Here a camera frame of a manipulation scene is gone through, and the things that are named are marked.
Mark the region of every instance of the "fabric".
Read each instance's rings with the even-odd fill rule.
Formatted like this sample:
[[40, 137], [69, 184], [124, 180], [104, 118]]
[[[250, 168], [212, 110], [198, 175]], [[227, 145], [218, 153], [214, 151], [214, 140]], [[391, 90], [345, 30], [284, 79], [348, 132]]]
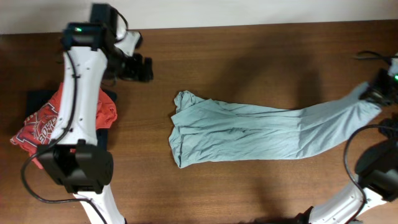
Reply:
[[[48, 144], [50, 141], [60, 108], [62, 88], [63, 83], [60, 84], [58, 91], [54, 93], [41, 109], [25, 119], [24, 127], [10, 139], [11, 143], [19, 145], [28, 151], [30, 156], [36, 153], [38, 144]], [[116, 105], [113, 100], [105, 92], [100, 90], [97, 103], [96, 129], [110, 128], [117, 117]], [[37, 159], [33, 161], [39, 168], [43, 169]]]
[[348, 96], [302, 110], [201, 99], [189, 91], [174, 99], [169, 137], [179, 168], [200, 162], [301, 159], [347, 140], [381, 109], [359, 100], [367, 83]]

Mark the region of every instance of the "white wall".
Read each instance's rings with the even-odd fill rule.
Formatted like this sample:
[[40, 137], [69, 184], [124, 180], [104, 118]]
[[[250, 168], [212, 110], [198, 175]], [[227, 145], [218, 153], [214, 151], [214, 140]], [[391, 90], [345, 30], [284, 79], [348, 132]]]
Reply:
[[[109, 0], [131, 29], [398, 19], [398, 0]], [[60, 32], [89, 0], [0, 0], [0, 34]]]

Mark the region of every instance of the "brown wooden surface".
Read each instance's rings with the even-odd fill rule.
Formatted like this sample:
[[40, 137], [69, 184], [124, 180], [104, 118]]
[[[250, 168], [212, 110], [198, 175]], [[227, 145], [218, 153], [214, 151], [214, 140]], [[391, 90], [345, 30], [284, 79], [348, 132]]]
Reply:
[[[169, 147], [173, 99], [190, 90], [204, 98], [276, 108], [303, 108], [345, 96], [382, 62], [359, 62], [360, 50], [398, 51], [398, 21], [282, 24], [142, 30], [140, 52], [154, 60], [150, 84], [118, 82], [118, 120], [109, 135], [115, 170], [112, 190], [129, 223], [238, 223], [292, 217], [331, 198], [347, 183], [342, 145], [297, 161], [207, 162], [179, 169]], [[77, 203], [48, 205], [22, 187], [27, 153], [9, 142], [21, 126], [26, 91], [56, 89], [63, 78], [60, 34], [0, 36], [1, 223], [88, 223]], [[374, 123], [390, 117], [388, 108]], [[382, 140], [360, 134], [351, 165]], [[42, 170], [28, 170], [46, 198], [67, 198]], [[397, 223], [398, 203], [361, 216]]]

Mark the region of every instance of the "red cloth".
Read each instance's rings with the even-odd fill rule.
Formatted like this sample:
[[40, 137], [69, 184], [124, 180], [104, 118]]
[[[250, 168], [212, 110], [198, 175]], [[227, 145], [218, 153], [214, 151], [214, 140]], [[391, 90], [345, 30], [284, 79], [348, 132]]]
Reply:
[[[11, 143], [19, 145], [28, 151], [30, 156], [36, 153], [37, 145], [48, 144], [50, 141], [60, 109], [62, 87], [63, 83], [60, 84], [58, 91], [41, 109], [25, 119], [24, 127], [10, 139]], [[96, 129], [110, 128], [116, 118], [118, 118], [116, 105], [104, 91], [99, 89]], [[43, 169], [37, 159], [33, 161], [40, 169]]]

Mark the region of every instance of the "wood grain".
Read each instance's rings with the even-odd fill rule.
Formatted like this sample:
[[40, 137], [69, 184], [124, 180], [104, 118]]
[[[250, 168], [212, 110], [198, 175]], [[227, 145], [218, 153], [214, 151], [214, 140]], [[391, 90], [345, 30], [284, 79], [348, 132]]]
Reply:
[[[207, 162], [179, 169], [169, 147], [178, 91], [216, 100], [303, 108], [345, 96], [382, 62], [359, 62], [360, 50], [394, 54], [398, 21], [142, 30], [139, 50], [154, 61], [149, 84], [118, 82], [118, 120], [109, 136], [113, 194], [129, 223], [238, 223], [293, 217], [325, 202], [348, 178], [342, 145], [297, 161]], [[2, 223], [88, 223], [79, 204], [48, 205], [23, 188], [27, 153], [9, 139], [24, 119], [26, 91], [56, 89], [60, 34], [0, 35], [0, 217]], [[390, 117], [386, 108], [374, 123]], [[383, 137], [360, 134], [349, 161]], [[46, 198], [67, 198], [32, 166], [29, 182]], [[393, 224], [398, 203], [360, 216]]]

